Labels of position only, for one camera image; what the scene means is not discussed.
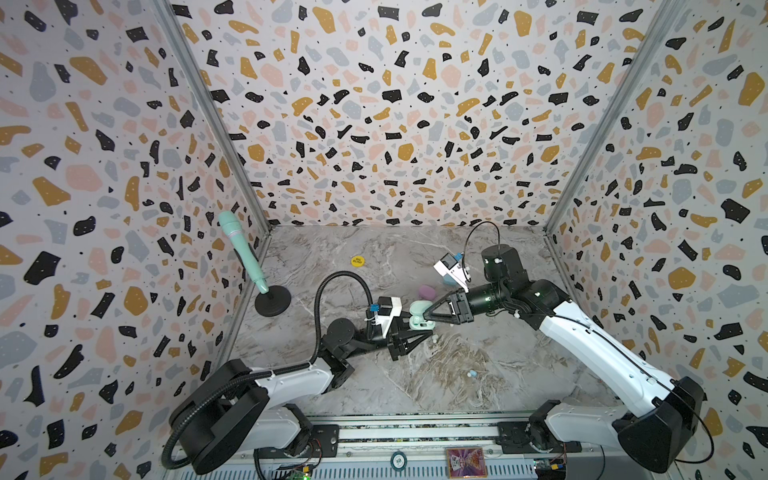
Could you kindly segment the mint green earbud case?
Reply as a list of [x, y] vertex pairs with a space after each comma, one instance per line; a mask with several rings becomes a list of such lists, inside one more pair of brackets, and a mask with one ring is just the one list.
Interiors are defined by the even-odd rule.
[[425, 312], [432, 306], [433, 302], [429, 300], [418, 300], [411, 303], [409, 307], [410, 317], [408, 319], [411, 330], [433, 330], [435, 322], [425, 319]]

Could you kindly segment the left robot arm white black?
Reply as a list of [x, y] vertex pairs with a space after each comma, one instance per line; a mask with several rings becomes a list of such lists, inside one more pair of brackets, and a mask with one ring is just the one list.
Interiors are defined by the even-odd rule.
[[256, 371], [240, 359], [227, 361], [171, 413], [162, 466], [167, 470], [191, 466], [204, 475], [242, 450], [301, 453], [313, 425], [297, 400], [340, 388], [354, 372], [352, 357], [385, 349], [398, 360], [433, 334], [430, 329], [411, 329], [400, 317], [392, 320], [382, 338], [368, 338], [374, 329], [373, 323], [358, 329], [346, 318], [334, 320], [320, 338], [312, 362]]

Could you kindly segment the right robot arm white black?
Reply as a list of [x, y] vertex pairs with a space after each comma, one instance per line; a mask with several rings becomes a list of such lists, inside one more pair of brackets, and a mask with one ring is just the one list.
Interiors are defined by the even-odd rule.
[[471, 283], [460, 255], [446, 254], [434, 268], [457, 290], [421, 315], [425, 321], [461, 325], [478, 315], [505, 312], [578, 358], [621, 401], [619, 407], [573, 406], [549, 400], [528, 419], [532, 448], [549, 452], [569, 442], [622, 450], [642, 468], [665, 473], [694, 437], [705, 393], [689, 377], [673, 379], [609, 336], [556, 284], [532, 281], [516, 249], [506, 244], [482, 252], [485, 281]]

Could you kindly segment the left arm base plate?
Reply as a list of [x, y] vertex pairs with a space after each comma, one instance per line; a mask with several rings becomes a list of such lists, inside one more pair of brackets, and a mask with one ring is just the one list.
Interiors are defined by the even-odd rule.
[[302, 430], [287, 447], [258, 449], [261, 459], [307, 460], [310, 457], [335, 458], [339, 447], [340, 426], [338, 424], [313, 425], [310, 431]]

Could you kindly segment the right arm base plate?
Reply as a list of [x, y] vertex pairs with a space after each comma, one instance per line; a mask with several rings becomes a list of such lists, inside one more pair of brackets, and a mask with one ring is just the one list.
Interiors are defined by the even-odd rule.
[[580, 453], [579, 442], [561, 442], [548, 432], [539, 431], [527, 421], [500, 422], [495, 443], [504, 454], [562, 454]]

